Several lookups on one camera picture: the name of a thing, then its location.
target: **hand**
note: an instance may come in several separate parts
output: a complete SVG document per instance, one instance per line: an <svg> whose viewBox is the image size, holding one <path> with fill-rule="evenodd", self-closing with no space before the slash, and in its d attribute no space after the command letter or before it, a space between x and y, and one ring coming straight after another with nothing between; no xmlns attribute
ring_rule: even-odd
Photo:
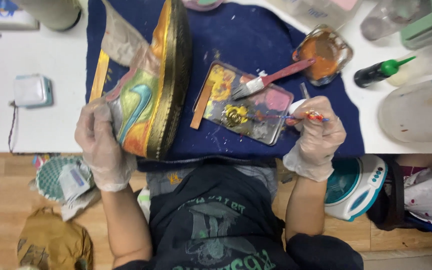
<svg viewBox="0 0 432 270"><path fill-rule="evenodd" d="M305 114L309 110L314 110L329 120L309 120ZM293 126L303 121L303 132L296 145L283 157L284 166L317 182L327 180L334 171L331 163L334 152L346 138L343 124L325 96L304 101L293 115L302 120L287 119L286 123Z"/></svg>
<svg viewBox="0 0 432 270"><path fill-rule="evenodd" d="M125 153L116 142L111 121L104 98L95 99L81 109L74 138L82 148L82 157L93 172L96 186L116 192L128 186L136 169L136 156Z"/></svg>

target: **green checkered pattern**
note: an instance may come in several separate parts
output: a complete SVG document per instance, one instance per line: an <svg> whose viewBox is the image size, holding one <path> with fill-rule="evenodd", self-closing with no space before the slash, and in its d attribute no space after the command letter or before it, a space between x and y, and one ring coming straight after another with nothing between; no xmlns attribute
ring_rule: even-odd
<svg viewBox="0 0 432 270"><path fill-rule="evenodd" d="M82 156L55 156L46 161L36 174L36 187L39 194L48 200L64 200L63 189L61 188L58 178L67 164L82 163ZM89 185L93 186L93 175L89 176Z"/></svg>

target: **sneaker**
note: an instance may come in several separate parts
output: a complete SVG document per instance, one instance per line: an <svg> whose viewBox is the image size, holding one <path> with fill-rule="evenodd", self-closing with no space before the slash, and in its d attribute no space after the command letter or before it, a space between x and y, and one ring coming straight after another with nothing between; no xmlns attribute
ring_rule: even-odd
<svg viewBox="0 0 432 270"><path fill-rule="evenodd" d="M105 95L115 136L122 148L164 159L180 120L192 63L191 35L181 0L166 0L149 45L106 0L106 32L101 49L129 66Z"/></svg>

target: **blue swoosh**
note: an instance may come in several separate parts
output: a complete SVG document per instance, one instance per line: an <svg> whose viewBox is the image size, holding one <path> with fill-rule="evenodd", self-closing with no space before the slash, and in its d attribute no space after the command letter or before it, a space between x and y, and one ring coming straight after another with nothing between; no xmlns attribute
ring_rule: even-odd
<svg viewBox="0 0 432 270"><path fill-rule="evenodd" d="M146 108L149 100L151 99L151 89L146 84L138 84L135 87L131 88L129 91L139 94L141 100L139 101L138 107L136 107L136 109L132 112L131 116L126 122L126 125L123 128L123 131L121 132L121 136L119 137L120 144L123 144L124 138L126 138L126 134L128 133L129 128L136 122L136 120L138 120L139 116Z"/></svg>

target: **white table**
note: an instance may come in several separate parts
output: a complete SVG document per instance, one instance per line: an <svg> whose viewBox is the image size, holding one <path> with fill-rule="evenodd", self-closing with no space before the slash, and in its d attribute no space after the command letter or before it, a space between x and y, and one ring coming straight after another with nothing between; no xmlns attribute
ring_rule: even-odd
<svg viewBox="0 0 432 270"><path fill-rule="evenodd" d="M53 81L54 106L19 109L19 120L13 138L17 152L80 152L74 130L81 107L85 104L87 53L87 0L82 0L85 14L75 28L54 33L41 26L39 32L3 32L0 38L0 152L8 151L8 134L14 99L12 83L17 75L40 73ZM301 25L284 9L265 0L234 0L241 4L257 4L272 10L300 31ZM354 73L375 63L407 54L399 42L399 34L380 40L366 41L359 25L375 2L366 0L356 17L339 33L354 50L353 60L343 69L346 92L359 109L359 121L366 153L432 153L432 143L402 143L388 138L377 120L378 106L395 87L381 82L371 89L361 89L353 82Z"/></svg>

